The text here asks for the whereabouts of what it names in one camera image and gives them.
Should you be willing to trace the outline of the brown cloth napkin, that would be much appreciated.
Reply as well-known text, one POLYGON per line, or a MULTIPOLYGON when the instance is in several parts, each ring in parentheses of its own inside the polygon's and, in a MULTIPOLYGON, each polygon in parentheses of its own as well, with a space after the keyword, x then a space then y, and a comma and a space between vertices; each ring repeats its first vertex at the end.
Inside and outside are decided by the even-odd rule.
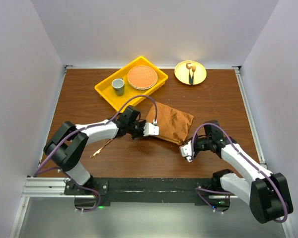
POLYGON ((156 105, 159 134, 155 137, 182 145, 188 137, 194 116, 159 102, 156 105))

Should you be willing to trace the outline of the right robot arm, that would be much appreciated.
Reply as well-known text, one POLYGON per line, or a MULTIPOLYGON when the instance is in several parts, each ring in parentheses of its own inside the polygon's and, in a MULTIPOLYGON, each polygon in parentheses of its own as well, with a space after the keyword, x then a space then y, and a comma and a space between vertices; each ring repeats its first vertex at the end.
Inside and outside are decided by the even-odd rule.
POLYGON ((249 205, 259 223, 284 223, 294 211, 289 186, 282 173, 272 173, 247 155, 216 120, 200 125, 206 136, 199 138, 195 131, 191 140, 192 157, 210 150, 232 165, 242 177, 234 173, 222 175, 211 183, 215 194, 232 193, 249 205))

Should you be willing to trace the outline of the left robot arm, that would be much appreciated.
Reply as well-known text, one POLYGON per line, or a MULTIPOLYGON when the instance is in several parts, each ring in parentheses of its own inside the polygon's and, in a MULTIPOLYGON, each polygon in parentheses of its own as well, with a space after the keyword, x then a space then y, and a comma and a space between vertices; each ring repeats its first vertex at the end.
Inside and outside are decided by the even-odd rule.
POLYGON ((64 122, 46 143, 43 152, 46 161, 53 161, 75 184, 81 194, 96 189, 94 178, 80 162, 86 145, 103 140, 116 139, 130 134, 133 139, 149 136, 149 123, 139 119, 140 112, 128 106, 123 113, 91 124, 64 122))

